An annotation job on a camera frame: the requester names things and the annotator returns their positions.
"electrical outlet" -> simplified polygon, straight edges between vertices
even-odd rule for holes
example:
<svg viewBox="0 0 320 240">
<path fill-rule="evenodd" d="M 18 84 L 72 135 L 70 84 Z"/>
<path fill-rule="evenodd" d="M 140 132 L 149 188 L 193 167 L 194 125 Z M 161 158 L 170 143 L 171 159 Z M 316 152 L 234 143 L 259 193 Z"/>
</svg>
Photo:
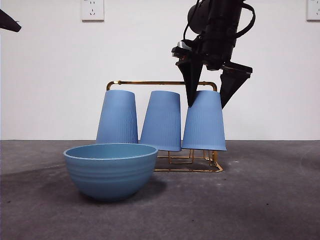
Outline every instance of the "electrical outlet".
<svg viewBox="0 0 320 240">
<path fill-rule="evenodd" d="M 104 21 L 104 0 L 81 0 L 83 21 Z"/>
<path fill-rule="evenodd" d="M 306 4 L 307 21 L 320 21 L 320 0 L 307 0 Z"/>
</svg>

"floor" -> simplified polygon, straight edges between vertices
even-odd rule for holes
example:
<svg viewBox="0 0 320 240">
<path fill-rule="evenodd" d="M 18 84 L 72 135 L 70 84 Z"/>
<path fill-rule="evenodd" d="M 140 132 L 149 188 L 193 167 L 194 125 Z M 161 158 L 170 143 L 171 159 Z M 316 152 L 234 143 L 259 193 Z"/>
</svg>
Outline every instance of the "floor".
<svg viewBox="0 0 320 240">
<path fill-rule="evenodd" d="M 2 240 L 320 239 L 320 141 L 227 141 L 223 172 L 154 172 L 115 203 L 68 176 L 62 152 L 90 143 L 1 141 Z"/>
</svg>

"blue cup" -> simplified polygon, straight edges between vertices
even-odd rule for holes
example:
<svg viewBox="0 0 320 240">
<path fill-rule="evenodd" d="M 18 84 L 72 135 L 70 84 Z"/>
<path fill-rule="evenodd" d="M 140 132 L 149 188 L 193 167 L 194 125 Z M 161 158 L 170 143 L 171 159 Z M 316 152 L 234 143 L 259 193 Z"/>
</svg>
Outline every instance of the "blue cup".
<svg viewBox="0 0 320 240">
<path fill-rule="evenodd" d="M 194 103 L 187 111 L 182 148 L 227 150 L 220 93 L 196 92 Z"/>
<path fill-rule="evenodd" d="M 136 100 L 133 92 L 105 92 L 96 143 L 138 143 Z"/>
<path fill-rule="evenodd" d="M 158 150 L 181 151 L 180 94 L 151 92 L 140 143 Z"/>
</svg>

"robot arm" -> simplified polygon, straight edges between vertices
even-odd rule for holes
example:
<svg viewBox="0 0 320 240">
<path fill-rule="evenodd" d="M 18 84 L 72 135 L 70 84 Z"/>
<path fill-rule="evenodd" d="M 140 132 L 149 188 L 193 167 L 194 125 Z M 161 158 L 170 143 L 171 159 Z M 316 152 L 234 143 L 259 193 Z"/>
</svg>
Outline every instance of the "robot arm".
<svg viewBox="0 0 320 240">
<path fill-rule="evenodd" d="M 237 38 L 254 25 L 255 10 L 245 0 L 197 0 L 188 13 L 188 24 L 183 40 L 172 49 L 172 55 L 179 58 L 176 63 L 185 82 L 188 105 L 192 106 L 203 65 L 209 71 L 222 69 L 222 108 L 240 86 L 250 78 L 251 67 L 231 62 Z M 237 32 L 242 8 L 252 11 L 248 26 Z M 198 34 L 194 40 L 185 38 L 187 28 Z"/>
<path fill-rule="evenodd" d="M 19 32 L 21 26 L 9 15 L 0 9 L 0 29 L 6 29 L 13 32 Z"/>
</svg>

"cup rack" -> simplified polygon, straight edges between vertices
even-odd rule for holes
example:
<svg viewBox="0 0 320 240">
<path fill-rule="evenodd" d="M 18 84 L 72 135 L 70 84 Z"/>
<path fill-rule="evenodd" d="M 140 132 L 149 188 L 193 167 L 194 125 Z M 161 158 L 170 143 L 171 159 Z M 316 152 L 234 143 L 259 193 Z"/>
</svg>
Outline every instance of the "cup rack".
<svg viewBox="0 0 320 240">
<path fill-rule="evenodd" d="M 107 84 L 106 90 L 110 90 L 112 85 L 185 85 L 184 81 L 111 81 Z M 211 81 L 200 81 L 198 85 L 211 86 L 213 91 L 217 91 L 217 85 Z M 188 165 L 192 166 L 195 159 L 203 159 L 208 162 L 207 169 L 187 168 L 170 168 L 170 167 L 156 167 L 155 172 L 222 172 L 223 168 L 218 163 L 218 152 L 214 150 L 201 150 L 201 156 L 195 156 L 195 149 L 189 149 L 186 156 L 175 156 L 170 151 L 167 151 L 167 156 L 158 156 L 159 159 L 168 159 L 169 166 L 171 165 Z"/>
</svg>

